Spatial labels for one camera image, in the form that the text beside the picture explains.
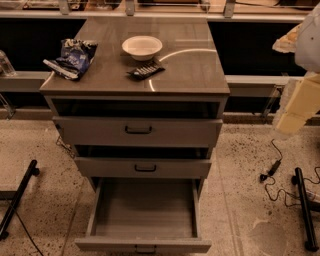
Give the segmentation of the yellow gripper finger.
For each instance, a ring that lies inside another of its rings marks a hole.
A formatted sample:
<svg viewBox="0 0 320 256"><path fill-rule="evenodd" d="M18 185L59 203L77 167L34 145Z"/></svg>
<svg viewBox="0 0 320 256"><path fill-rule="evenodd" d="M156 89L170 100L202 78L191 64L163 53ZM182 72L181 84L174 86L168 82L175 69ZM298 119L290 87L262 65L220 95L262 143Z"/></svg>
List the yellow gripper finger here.
<svg viewBox="0 0 320 256"><path fill-rule="evenodd" d="M273 119L275 135L295 135L320 111L320 74L291 78L280 98L280 107Z"/></svg>
<svg viewBox="0 0 320 256"><path fill-rule="evenodd" d="M272 49L280 53L295 53L300 28L301 24L298 24L285 35L277 39L274 42Z"/></svg>

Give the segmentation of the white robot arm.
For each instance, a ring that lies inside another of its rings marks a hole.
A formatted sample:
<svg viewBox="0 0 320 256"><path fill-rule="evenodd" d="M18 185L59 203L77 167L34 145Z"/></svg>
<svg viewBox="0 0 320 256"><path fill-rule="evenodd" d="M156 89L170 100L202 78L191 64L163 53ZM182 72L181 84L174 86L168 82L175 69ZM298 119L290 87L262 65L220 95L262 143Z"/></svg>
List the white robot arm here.
<svg viewBox="0 0 320 256"><path fill-rule="evenodd" d="M272 48L294 52L295 63L306 70L302 79L291 78L285 85L273 119L273 136L284 139L295 135L320 110L320 4Z"/></svg>

